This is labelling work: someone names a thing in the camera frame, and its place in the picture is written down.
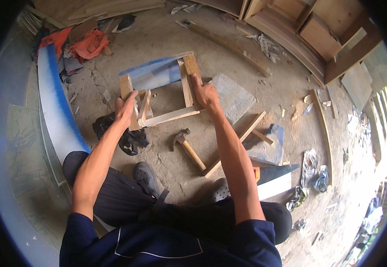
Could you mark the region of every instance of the hand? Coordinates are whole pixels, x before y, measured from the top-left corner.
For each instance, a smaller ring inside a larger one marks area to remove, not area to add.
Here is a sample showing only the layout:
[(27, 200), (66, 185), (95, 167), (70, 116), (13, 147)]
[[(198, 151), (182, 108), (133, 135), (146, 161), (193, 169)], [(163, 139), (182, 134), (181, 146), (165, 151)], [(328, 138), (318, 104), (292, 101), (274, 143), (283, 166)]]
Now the hand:
[(196, 99), (207, 110), (214, 111), (220, 108), (219, 95), (216, 88), (211, 83), (201, 85), (201, 79), (196, 73), (191, 75), (193, 90)]
[(125, 131), (131, 123), (131, 115), (134, 108), (134, 98), (137, 96), (138, 91), (134, 90), (124, 102), (120, 97), (115, 102), (115, 122), (121, 125)]

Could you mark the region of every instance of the hammer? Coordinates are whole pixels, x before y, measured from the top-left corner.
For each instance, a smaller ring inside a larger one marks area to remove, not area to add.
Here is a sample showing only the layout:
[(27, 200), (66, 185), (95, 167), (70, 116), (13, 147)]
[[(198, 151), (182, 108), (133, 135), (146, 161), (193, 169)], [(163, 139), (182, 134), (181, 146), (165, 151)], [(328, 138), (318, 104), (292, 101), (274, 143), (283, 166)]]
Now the hammer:
[(175, 143), (179, 142), (184, 147), (189, 156), (193, 159), (193, 161), (196, 163), (196, 165), (200, 168), (200, 170), (205, 170), (207, 167), (204, 165), (204, 163), (202, 163), (201, 159), (198, 157), (195, 151), (193, 151), (192, 147), (187, 143), (185, 139), (185, 136), (188, 134), (190, 134), (190, 130), (188, 128), (180, 131), (180, 133), (178, 133), (178, 135), (176, 135), (172, 141), (172, 150), (175, 150)]

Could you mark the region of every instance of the shirt sleeve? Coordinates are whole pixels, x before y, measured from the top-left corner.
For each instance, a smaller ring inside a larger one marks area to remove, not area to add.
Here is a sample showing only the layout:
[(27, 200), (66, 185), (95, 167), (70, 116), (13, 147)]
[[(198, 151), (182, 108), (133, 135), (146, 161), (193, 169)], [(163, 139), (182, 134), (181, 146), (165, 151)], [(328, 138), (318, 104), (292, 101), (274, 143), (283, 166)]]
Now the shirt sleeve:
[(82, 251), (98, 240), (93, 222), (85, 215), (72, 213), (60, 248), (60, 266), (80, 266)]
[(228, 252), (253, 266), (282, 266), (281, 256), (275, 247), (273, 222), (247, 220), (239, 223), (232, 233)]

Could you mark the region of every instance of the knee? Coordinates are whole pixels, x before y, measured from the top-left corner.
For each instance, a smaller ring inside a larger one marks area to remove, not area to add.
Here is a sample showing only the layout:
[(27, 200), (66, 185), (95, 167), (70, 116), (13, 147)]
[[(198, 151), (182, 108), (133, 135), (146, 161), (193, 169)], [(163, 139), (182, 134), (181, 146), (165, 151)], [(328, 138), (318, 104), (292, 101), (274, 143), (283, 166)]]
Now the knee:
[(85, 151), (72, 151), (64, 159), (63, 175), (71, 186), (73, 186), (76, 174), (87, 157), (88, 153)]
[(293, 220), (291, 213), (284, 205), (266, 202), (262, 205), (266, 220), (273, 222), (275, 229), (275, 244), (284, 242), (291, 233)]

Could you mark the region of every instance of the hammer head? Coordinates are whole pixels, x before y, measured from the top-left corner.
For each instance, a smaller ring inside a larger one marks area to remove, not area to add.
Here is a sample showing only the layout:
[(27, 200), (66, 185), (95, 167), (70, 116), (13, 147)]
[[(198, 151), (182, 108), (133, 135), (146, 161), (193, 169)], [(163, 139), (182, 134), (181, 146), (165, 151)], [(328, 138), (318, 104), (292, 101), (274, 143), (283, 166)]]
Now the hammer head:
[(175, 143), (179, 142), (182, 143), (186, 141), (185, 136), (190, 134), (189, 128), (186, 128), (185, 130), (181, 130), (180, 133), (178, 133), (175, 138), (172, 140), (172, 150), (175, 150)]

